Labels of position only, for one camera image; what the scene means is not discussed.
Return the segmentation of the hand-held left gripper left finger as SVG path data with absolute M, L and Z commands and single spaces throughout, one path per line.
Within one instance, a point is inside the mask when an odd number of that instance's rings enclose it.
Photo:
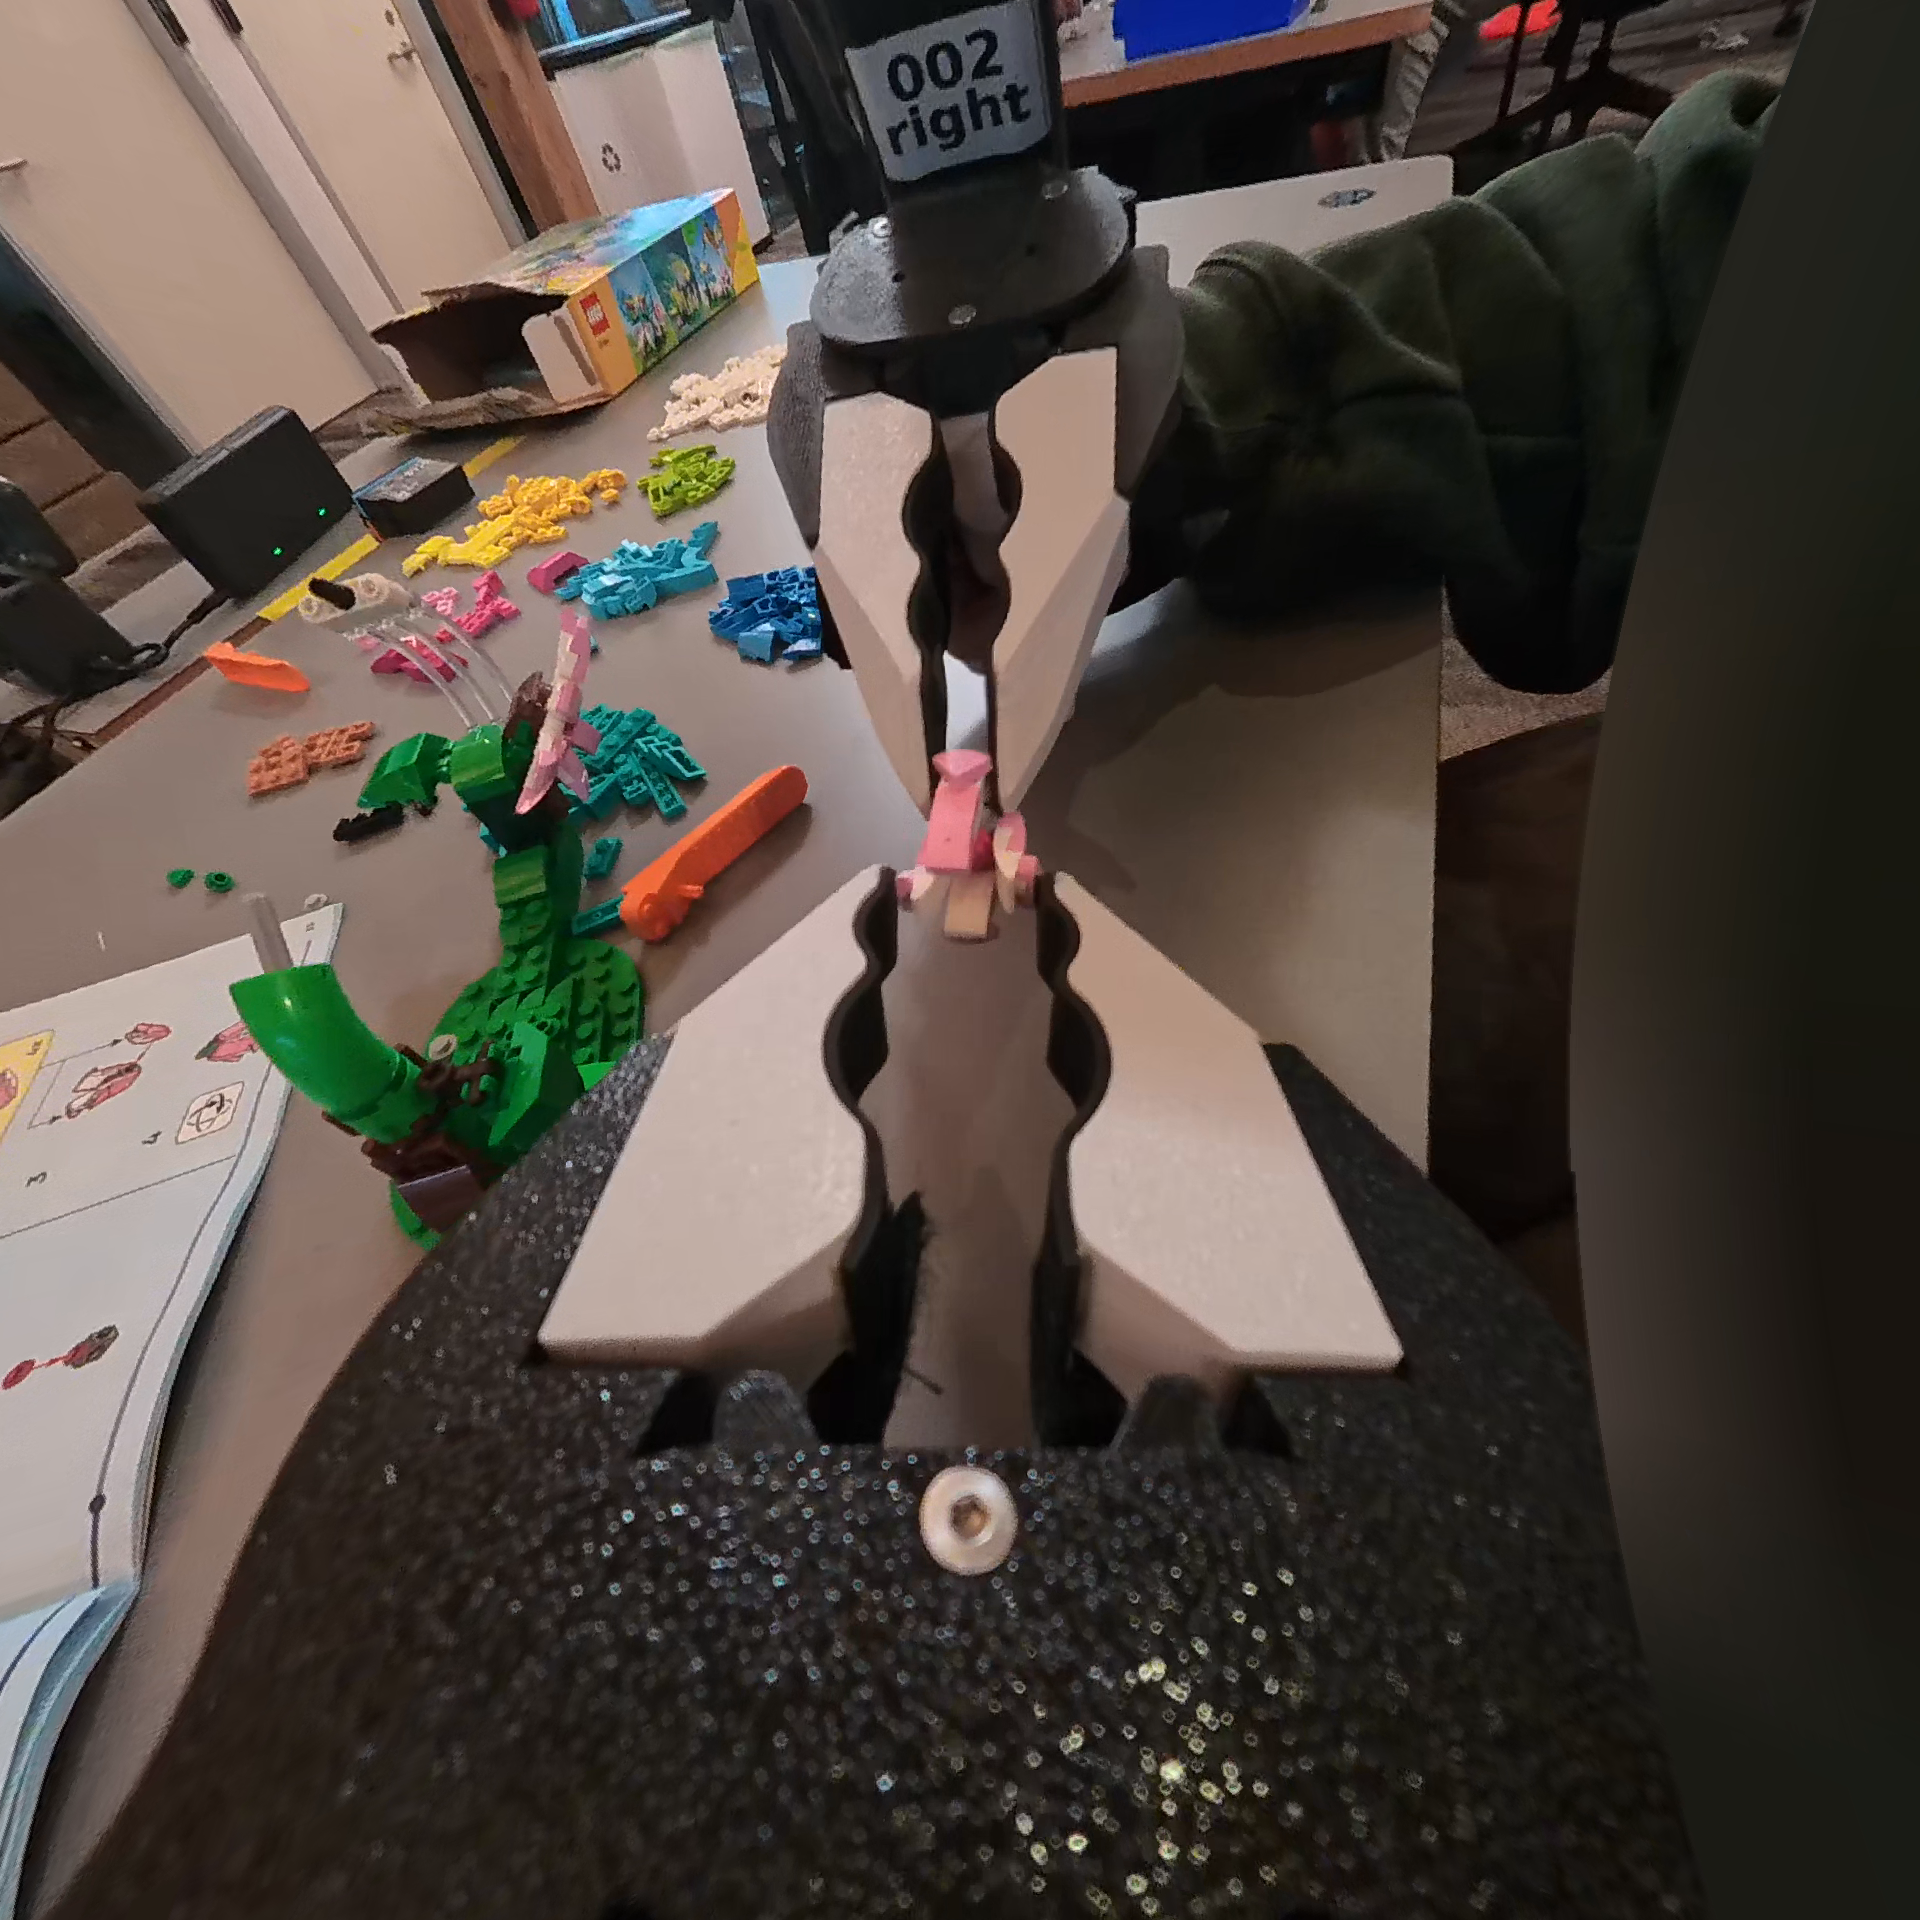
M 676 1025 L 540 1349 L 891 1404 L 918 1285 L 860 1100 L 889 1056 L 897 875 L 871 865 Z

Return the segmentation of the pink lego flower piece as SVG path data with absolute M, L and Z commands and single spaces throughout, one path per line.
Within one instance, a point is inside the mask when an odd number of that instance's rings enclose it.
M 1028 849 L 1024 816 L 995 813 L 990 803 L 993 762 L 985 752 L 948 747 L 930 765 L 920 858 L 896 875 L 896 900 L 906 909 L 931 901 L 950 942 L 984 943 L 1000 916 L 1034 901 L 1041 864 Z

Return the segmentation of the person's right forearm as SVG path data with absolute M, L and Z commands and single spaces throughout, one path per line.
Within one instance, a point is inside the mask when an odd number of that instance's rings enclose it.
M 1720 69 L 1637 142 L 1578 140 L 1310 253 L 1212 251 L 1131 508 L 1144 578 L 1217 615 L 1439 584 L 1493 681 L 1602 680 L 1781 92 Z

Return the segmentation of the pile of blue lego bricks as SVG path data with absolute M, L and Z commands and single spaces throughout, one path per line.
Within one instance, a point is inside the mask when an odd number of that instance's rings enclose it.
M 708 629 L 729 643 L 740 659 L 822 659 L 824 621 L 815 569 L 788 565 L 729 578 L 725 595 L 708 612 Z

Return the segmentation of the pile of white lego bricks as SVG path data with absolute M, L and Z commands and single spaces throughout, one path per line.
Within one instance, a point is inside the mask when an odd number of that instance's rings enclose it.
M 732 429 L 767 419 L 788 348 L 771 344 L 733 353 L 715 372 L 674 377 L 658 423 L 645 439 L 663 444 L 697 429 Z

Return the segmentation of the pile of turquoise lego bricks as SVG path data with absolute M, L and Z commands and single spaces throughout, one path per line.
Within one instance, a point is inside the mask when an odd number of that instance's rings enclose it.
M 684 538 L 622 539 L 605 558 L 590 559 L 562 578 L 553 595 L 564 603 L 576 603 L 591 620 L 612 620 L 703 591 L 718 579 L 712 563 L 718 533 L 718 521 L 705 519 Z

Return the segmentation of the green lego plant model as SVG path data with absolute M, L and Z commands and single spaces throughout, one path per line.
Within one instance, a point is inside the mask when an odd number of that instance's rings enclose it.
M 329 963 L 270 959 L 229 989 L 265 1059 L 360 1138 L 423 1248 L 641 1037 L 637 965 L 571 926 L 583 849 L 568 809 L 588 797 L 585 753 L 601 739 L 582 716 L 590 647 L 588 618 L 564 612 L 551 674 L 522 681 L 502 720 L 401 739 L 357 796 L 392 809 L 450 786 L 495 845 L 498 961 L 452 1000 L 426 1051 L 380 1037 Z

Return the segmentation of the pile of teal lego bricks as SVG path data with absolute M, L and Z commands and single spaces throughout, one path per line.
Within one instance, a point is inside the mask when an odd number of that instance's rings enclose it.
M 591 704 L 583 720 L 595 730 L 595 747 L 582 752 L 588 792 L 570 800 L 571 819 L 605 819 L 614 803 L 651 809 L 663 822 L 686 813 L 684 789 L 702 784 L 708 774 L 677 731 L 647 707 Z

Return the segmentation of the pile of yellow lego bricks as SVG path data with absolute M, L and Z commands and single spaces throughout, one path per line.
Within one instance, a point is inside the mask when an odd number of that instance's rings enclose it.
M 583 477 L 509 476 L 499 492 L 477 501 L 477 521 L 453 538 L 436 533 L 400 563 L 400 576 L 418 579 L 432 567 L 498 567 L 524 548 L 542 548 L 564 539 L 576 519 L 595 508 L 615 508 L 627 492 L 627 473 L 598 467 Z

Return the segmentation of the pile of magenta lego bricks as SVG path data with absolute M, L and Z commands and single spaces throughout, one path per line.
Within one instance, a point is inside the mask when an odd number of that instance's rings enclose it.
M 418 591 L 420 610 L 386 618 L 373 626 L 348 629 L 355 643 L 368 631 L 408 631 L 444 647 L 468 667 L 490 666 L 477 643 L 498 626 L 516 620 L 520 607 L 505 595 L 495 571 L 484 571 L 474 584 L 470 603 L 457 588 L 427 588 Z

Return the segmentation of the pile of coral lego bricks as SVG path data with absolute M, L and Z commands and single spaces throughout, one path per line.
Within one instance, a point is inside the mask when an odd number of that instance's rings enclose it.
M 246 793 L 249 800 L 262 800 L 297 787 L 318 772 L 357 763 L 373 735 L 373 722 L 278 733 L 253 752 L 246 772 Z

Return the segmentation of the lego instruction booklet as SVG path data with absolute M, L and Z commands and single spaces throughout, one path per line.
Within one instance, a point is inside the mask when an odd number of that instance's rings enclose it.
M 182 1354 L 290 1085 L 237 1020 L 247 933 L 1 1018 L 1 1817 L 138 1595 Z

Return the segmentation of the blue plastic bin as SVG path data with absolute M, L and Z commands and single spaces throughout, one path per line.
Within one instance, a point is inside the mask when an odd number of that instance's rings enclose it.
M 1312 1 L 1114 1 L 1111 28 L 1123 60 L 1138 64 L 1282 33 L 1310 7 Z

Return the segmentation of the white recycling bin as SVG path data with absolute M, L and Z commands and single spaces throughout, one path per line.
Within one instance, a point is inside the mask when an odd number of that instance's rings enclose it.
M 748 241 L 771 236 L 710 21 L 590 35 L 540 64 L 603 213 L 727 187 Z

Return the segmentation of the small black device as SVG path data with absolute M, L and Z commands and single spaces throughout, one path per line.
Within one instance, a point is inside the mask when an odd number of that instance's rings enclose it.
M 427 536 L 475 501 L 464 463 L 426 454 L 353 486 L 349 496 L 366 529 L 382 542 Z

